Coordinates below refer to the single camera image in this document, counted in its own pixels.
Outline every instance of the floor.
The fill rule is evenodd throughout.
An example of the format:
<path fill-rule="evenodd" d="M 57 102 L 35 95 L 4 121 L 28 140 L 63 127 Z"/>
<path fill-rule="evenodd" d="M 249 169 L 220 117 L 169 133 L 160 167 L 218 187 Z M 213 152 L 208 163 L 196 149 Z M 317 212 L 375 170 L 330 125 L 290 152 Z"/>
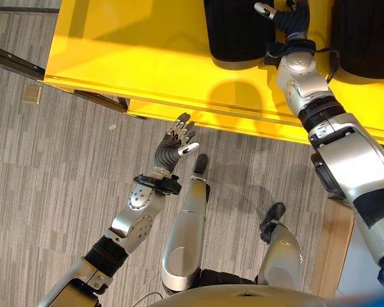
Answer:
<path fill-rule="evenodd" d="M 55 22 L 50 13 L 0 13 L 0 47 L 45 67 Z M 36 305 L 90 249 L 125 205 L 133 176 L 150 167 L 168 126 L 46 85 L 39 105 L 24 104 L 22 90 L 31 82 L 0 68 L 0 307 Z M 108 129 L 112 124 L 115 130 Z M 311 147 L 196 132 L 211 159 L 202 267 L 253 279 L 266 251 L 259 222 L 282 201 L 283 222 L 300 242 L 308 292 L 327 197 L 309 160 Z M 175 169 L 184 187 L 197 155 Z M 101 297 L 103 306 L 132 306 L 149 292 L 164 293 L 160 259 L 185 192 L 168 198 L 148 239 Z"/>
<path fill-rule="evenodd" d="M 60 8 L 61 0 L 0 0 L 0 6 L 23 8 Z"/>

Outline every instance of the black strap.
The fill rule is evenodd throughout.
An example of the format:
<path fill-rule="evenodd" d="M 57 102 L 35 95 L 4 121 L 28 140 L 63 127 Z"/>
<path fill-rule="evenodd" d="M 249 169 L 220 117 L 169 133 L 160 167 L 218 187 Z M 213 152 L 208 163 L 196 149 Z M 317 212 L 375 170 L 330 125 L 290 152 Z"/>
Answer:
<path fill-rule="evenodd" d="M 353 203 L 369 229 L 384 218 L 384 189 L 362 194 Z"/>
<path fill-rule="evenodd" d="M 134 178 L 134 181 L 145 187 L 150 187 L 154 190 L 158 190 L 164 194 L 179 195 L 182 186 L 178 183 L 179 177 L 172 175 L 171 178 L 164 177 L 162 180 L 138 175 Z"/>

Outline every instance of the black glove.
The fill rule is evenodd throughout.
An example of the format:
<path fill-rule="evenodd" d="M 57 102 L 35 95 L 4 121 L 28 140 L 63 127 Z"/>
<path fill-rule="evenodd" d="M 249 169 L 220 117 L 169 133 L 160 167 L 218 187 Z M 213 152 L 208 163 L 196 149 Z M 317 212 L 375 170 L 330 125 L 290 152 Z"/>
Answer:
<path fill-rule="evenodd" d="M 255 3 L 255 10 L 263 17 L 272 20 L 275 27 L 286 34 L 286 37 L 295 34 L 307 34 L 310 24 L 310 12 L 307 0 L 286 2 L 291 10 L 289 12 L 278 11 L 262 2 Z"/>
<path fill-rule="evenodd" d="M 193 130 L 195 123 L 190 122 L 186 125 L 190 118 L 189 114 L 183 113 L 171 124 L 155 152 L 154 167 L 163 168 L 172 173 L 183 155 L 199 148 L 199 143 L 189 144 L 195 135 Z"/>

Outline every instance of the yellow tabletop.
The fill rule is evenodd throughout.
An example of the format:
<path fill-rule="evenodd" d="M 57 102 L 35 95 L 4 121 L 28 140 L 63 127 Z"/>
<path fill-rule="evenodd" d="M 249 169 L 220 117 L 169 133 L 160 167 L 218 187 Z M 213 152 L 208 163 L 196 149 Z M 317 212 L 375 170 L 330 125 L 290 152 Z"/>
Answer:
<path fill-rule="evenodd" d="M 333 0 L 310 2 L 309 38 L 329 46 Z M 322 72 L 327 58 L 317 56 Z M 337 100 L 384 143 L 384 80 L 344 77 Z M 46 83 L 129 97 L 129 113 L 172 120 L 189 111 L 199 125 L 308 143 L 276 85 L 276 68 L 218 68 L 203 0 L 65 0 Z"/>

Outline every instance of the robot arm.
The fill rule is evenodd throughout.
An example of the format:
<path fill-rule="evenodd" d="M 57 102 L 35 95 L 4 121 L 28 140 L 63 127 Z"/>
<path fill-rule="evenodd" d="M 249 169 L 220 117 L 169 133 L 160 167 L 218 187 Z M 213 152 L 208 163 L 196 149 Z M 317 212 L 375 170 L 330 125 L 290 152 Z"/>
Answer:
<path fill-rule="evenodd" d="M 148 176 L 139 175 L 128 204 L 114 218 L 101 239 L 81 257 L 42 299 L 39 307 L 100 307 L 98 295 L 105 292 L 115 272 L 145 240 L 167 194 L 179 194 L 178 177 L 172 175 L 178 160 L 199 147 L 189 143 L 195 135 L 190 115 L 178 117 L 159 144 Z"/>
<path fill-rule="evenodd" d="M 265 62 L 278 60 L 277 83 L 308 132 L 316 173 L 325 189 L 348 200 L 384 284 L 384 149 L 345 112 L 317 72 L 316 45 L 307 40 L 307 1 L 298 1 L 291 12 L 262 3 L 255 9 L 286 34 L 285 45 L 272 48 Z"/>

